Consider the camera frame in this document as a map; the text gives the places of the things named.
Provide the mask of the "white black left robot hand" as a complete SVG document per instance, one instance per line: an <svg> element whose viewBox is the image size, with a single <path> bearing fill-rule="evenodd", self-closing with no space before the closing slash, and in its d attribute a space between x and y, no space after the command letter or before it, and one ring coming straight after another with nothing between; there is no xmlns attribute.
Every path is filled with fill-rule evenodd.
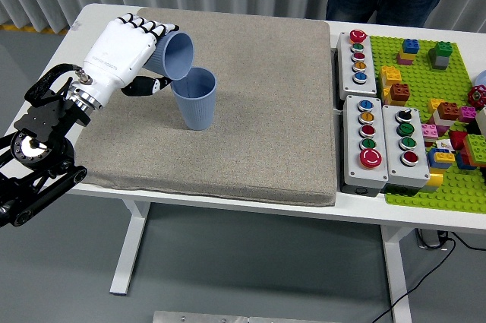
<svg viewBox="0 0 486 323"><path fill-rule="evenodd" d="M132 13L110 21L84 59L84 74L91 83L80 85L80 89L100 106L106 106L115 90L134 80L156 44L178 30L177 25L150 21Z"/></svg>

